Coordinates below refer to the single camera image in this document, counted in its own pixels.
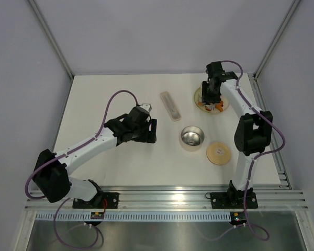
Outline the steel lunch box bowl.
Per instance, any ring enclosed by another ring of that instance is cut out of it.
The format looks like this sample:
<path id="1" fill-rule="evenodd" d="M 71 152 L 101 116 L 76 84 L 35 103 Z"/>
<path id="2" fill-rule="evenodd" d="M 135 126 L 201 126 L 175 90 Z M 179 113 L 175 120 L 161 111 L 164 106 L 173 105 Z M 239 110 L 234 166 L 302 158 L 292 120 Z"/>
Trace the steel lunch box bowl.
<path id="1" fill-rule="evenodd" d="M 187 126 L 180 133 L 180 145 L 183 149 L 194 152 L 201 148 L 205 140 L 203 130 L 196 126 Z"/>

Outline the metal tongs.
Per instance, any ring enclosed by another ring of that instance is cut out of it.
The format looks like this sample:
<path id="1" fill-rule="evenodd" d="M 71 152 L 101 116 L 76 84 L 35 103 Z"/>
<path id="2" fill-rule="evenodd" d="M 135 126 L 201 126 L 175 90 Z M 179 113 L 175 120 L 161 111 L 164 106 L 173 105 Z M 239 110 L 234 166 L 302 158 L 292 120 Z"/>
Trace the metal tongs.
<path id="1" fill-rule="evenodd" d="M 212 104 L 212 103 L 204 104 L 204 105 L 202 106 L 202 110 L 203 110 L 204 112 L 208 112 L 208 113 L 218 113 L 218 112 L 219 112 L 219 110 L 216 109 L 215 104 Z"/>

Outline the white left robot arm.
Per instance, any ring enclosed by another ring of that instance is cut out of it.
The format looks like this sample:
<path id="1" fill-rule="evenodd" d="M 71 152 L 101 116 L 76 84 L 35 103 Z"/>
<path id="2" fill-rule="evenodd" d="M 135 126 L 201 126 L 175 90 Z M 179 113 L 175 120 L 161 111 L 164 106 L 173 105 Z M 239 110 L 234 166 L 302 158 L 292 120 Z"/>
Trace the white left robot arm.
<path id="1" fill-rule="evenodd" d="M 80 166 L 98 154 L 122 143 L 156 142 L 157 120 L 151 118 L 150 104 L 133 107 L 129 113 L 107 121 L 101 131 L 65 151 L 42 151 L 37 159 L 33 181 L 50 203 L 65 197 L 81 200 L 91 208 L 97 208 L 105 199 L 101 187 L 91 179 L 72 178 Z"/>

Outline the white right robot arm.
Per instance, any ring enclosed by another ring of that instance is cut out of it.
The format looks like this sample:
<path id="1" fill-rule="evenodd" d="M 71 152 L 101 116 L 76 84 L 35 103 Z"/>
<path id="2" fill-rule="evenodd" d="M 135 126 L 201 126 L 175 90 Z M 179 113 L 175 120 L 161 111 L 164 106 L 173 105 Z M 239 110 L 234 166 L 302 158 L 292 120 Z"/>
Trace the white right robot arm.
<path id="1" fill-rule="evenodd" d="M 213 209 L 258 208 L 253 191 L 252 176 L 256 156 L 263 153 L 271 143 L 272 113 L 262 111 L 242 93 L 240 78 L 233 71 L 226 72 L 222 62 L 211 62 L 206 66 L 208 78 L 201 84 L 200 104 L 206 108 L 223 111 L 226 98 L 239 118 L 234 134 L 234 144 L 239 152 L 237 167 L 225 192 L 209 195 Z"/>

